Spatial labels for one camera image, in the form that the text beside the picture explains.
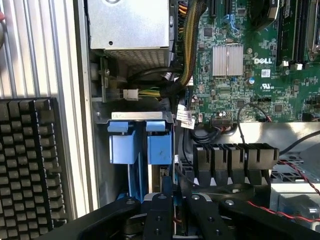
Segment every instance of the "red wire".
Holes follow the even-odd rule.
[[[317,194],[319,194],[319,196],[320,196],[320,191],[316,188],[316,186],[295,165],[293,165],[290,162],[284,161],[284,160],[280,160],[280,163],[288,165],[291,168],[293,168],[298,174],[300,174],[300,176],[303,178],[303,180],[305,180],[315,190],[315,192]],[[306,221],[306,222],[309,222],[309,223],[320,222],[320,218],[314,218],[313,219],[313,218],[306,218],[306,217],[303,217],[303,216],[293,216],[293,215],[286,214],[285,212],[282,212],[282,211],[273,211],[273,210],[268,209],[268,208],[266,208],[264,206],[255,205],[251,201],[247,201],[247,203],[250,204],[251,206],[256,207],[256,208],[265,210],[266,212],[268,212],[270,214],[282,215],[282,216],[284,216],[284,217],[286,217],[288,219],[295,219],[295,220],[299,219],[299,220],[303,220],[303,221]]]

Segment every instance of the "black keyboard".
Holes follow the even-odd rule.
[[[35,239],[71,219],[58,103],[0,100],[0,239]]]

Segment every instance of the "white connector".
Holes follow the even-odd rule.
[[[139,89],[123,89],[123,98],[127,101],[138,101]]]

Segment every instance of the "heatsink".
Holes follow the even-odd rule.
[[[244,46],[240,44],[215,45],[212,47],[212,76],[242,76]]]

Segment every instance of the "motherboard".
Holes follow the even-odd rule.
[[[306,17],[312,7],[317,8],[315,18],[318,17],[318,1],[278,0],[276,17],[266,26],[253,24],[254,2],[259,1],[208,1],[198,26],[193,75],[191,110],[196,121],[236,121],[245,103],[258,105],[273,122],[318,121],[320,64],[310,60],[304,47],[308,41],[306,24],[297,26],[307,21],[313,26],[313,33],[319,34],[319,29],[311,24],[317,20]],[[305,2],[306,10],[300,6]],[[304,46],[297,51],[299,61],[294,61],[287,55],[293,49],[301,49],[297,44]],[[266,119],[258,110],[246,107],[241,121]]]

